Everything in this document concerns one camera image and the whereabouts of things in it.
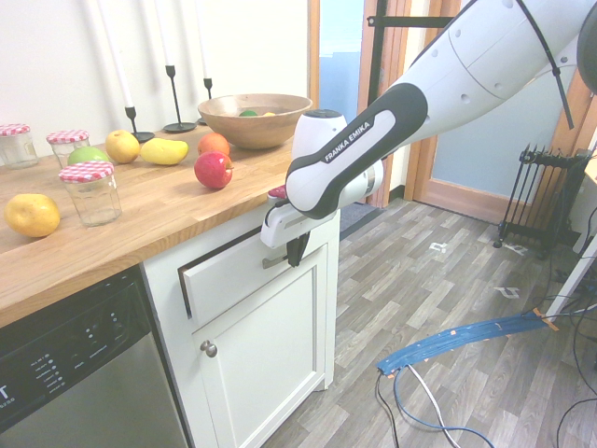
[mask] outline wooden door frame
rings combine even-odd
[[[447,10],[454,14],[454,10],[457,13],[460,8],[460,0],[431,0],[430,15],[432,6],[435,10],[439,7],[442,15]],[[428,30],[425,44],[436,34],[436,30]],[[577,70],[567,97],[576,127],[568,129],[567,119],[562,111],[550,147],[557,147],[564,156],[571,156],[579,148],[589,145],[597,125],[597,105],[592,105],[590,90]],[[504,218],[509,198],[433,179],[436,151],[437,136],[411,144],[404,199],[430,203],[492,223],[500,222]],[[546,188],[547,185],[540,185],[536,197],[542,197],[543,192],[549,194]]]
[[[412,0],[388,0],[386,15],[408,17],[410,15],[411,3]],[[359,114],[365,110],[368,105],[368,89],[375,28],[368,26],[367,17],[375,16],[376,6],[377,0],[365,0],[363,40],[361,42],[361,68],[358,82],[357,112]],[[380,76],[378,95],[386,91],[404,72],[408,32],[407,28],[387,28],[385,30],[383,36],[382,75]],[[382,163],[382,185],[375,193],[367,197],[367,203],[376,207],[385,207],[390,202],[390,181],[392,179],[394,155],[388,156]]]
[[[319,108],[319,26],[321,23],[320,0],[309,0],[309,48],[307,95],[313,101],[313,109]]]

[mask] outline blue cable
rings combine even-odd
[[[487,444],[489,446],[491,446],[492,448],[495,448],[495,446],[493,445],[493,443],[491,443],[491,441],[489,439],[487,439],[487,437],[485,437],[483,434],[481,434],[480,432],[476,431],[475,429],[471,429],[470,427],[441,427],[439,425],[433,425],[432,423],[427,423],[424,422],[423,420],[418,419],[417,417],[415,417],[414,415],[412,415],[411,413],[409,413],[406,408],[404,407],[404,405],[402,404],[402,401],[400,400],[400,394],[398,393],[398,378],[400,378],[400,375],[402,374],[402,371],[404,369],[400,369],[397,374],[396,374],[396,378],[394,380],[394,397],[396,398],[396,404],[398,405],[398,408],[400,408],[402,411],[404,411],[404,413],[406,415],[408,415],[411,419],[419,422],[422,425],[425,425],[426,427],[432,427],[435,429],[445,429],[447,431],[468,431],[468,432],[472,432],[473,434],[478,435],[479,437],[481,437],[484,441],[487,442]]]

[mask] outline candlestick holder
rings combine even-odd
[[[134,135],[134,138],[136,138],[139,143],[148,142],[156,136],[154,133],[137,132],[137,126],[134,124],[134,119],[137,117],[137,111],[134,110],[134,106],[125,107],[124,110],[127,113],[127,117],[131,120],[132,135]]]
[[[176,70],[173,65],[166,65],[166,74],[170,77],[170,82],[172,83],[172,94],[174,96],[174,106],[176,107],[176,117],[178,118],[178,122],[164,126],[164,131],[166,133],[187,133],[188,131],[192,131],[197,127],[197,123],[182,122],[180,120],[180,109],[178,108],[176,86],[174,85]]]
[[[214,86],[214,83],[212,82],[212,79],[210,77],[205,77],[203,79],[203,85],[205,86],[205,89],[207,89],[207,97],[208,99],[212,99],[212,87]],[[207,126],[207,123],[205,122],[205,120],[203,119],[203,117],[200,117],[197,120],[197,124],[203,125],[203,126]]]

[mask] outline cabinet knob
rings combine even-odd
[[[214,343],[211,343],[209,340],[203,341],[199,347],[202,352],[205,352],[205,355],[208,357],[215,357],[217,355],[217,347]]]

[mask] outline white candle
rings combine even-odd
[[[114,38],[114,30],[112,30],[112,25],[110,24],[107,12],[105,10],[104,0],[97,0],[97,4],[100,7],[100,14],[102,15],[102,22],[104,23],[105,35],[108,38],[108,43],[110,44],[112,59],[114,60],[114,66],[118,75],[118,83],[120,84],[122,96],[124,97],[124,105],[125,107],[133,107],[131,91],[129,91],[129,84],[127,83],[127,77],[124,73],[124,66],[122,65],[122,60],[120,59],[118,45],[116,44],[116,39]]]
[[[207,69],[207,45],[205,44],[205,35],[204,30],[204,20],[203,20],[203,9],[201,6],[201,0],[195,1],[195,6],[197,9],[197,26],[199,27],[199,46],[201,48],[201,65],[203,67],[203,77],[208,78],[211,77],[210,71]]]
[[[172,55],[168,49],[168,39],[166,38],[166,27],[164,26],[164,9],[161,0],[154,0],[156,12],[158,13],[158,25],[160,26],[161,47],[164,50],[164,61],[166,65],[174,65]]]

